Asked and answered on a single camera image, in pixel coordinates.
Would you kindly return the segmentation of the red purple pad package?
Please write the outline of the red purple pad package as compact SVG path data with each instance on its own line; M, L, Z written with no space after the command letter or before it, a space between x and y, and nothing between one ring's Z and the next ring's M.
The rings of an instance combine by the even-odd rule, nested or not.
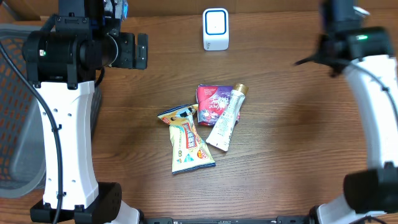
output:
M232 86L199 85L196 91L198 124L214 126L229 105Z

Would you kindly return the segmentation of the yellow snack bag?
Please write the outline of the yellow snack bag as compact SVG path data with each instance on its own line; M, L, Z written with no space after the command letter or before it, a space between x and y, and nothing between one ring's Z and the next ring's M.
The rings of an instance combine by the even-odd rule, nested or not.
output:
M173 147L172 173L179 174L206 167L214 167L208 146L194 124L197 104L181 105L161 112L157 117L169 125Z

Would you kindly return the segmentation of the white tube gold cap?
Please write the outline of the white tube gold cap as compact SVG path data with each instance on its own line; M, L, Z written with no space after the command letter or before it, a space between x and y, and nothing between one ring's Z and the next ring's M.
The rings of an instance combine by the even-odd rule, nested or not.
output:
M210 135L206 142L222 151L227 151L233 134L233 129L241 109L241 106L246 98L248 87L237 83L231 90L229 105L218 118L216 124L213 126Z

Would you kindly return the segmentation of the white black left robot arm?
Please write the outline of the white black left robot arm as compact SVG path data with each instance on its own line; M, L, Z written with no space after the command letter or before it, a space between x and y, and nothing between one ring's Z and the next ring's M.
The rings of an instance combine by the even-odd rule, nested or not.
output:
M58 13L22 48L42 119L46 181L33 222L144 222L121 186L98 182L91 153L91 104L106 67L147 68L148 36L121 31L126 1L60 1Z

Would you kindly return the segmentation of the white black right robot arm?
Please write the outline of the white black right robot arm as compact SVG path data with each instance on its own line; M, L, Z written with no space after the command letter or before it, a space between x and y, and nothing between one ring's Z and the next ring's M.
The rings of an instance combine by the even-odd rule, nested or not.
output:
M301 223L364 223L397 213L397 59L387 30L364 27L368 11L356 1L320 3L323 32L317 51L296 64L327 65L356 98L367 144L364 171L345 176L343 194L313 207Z

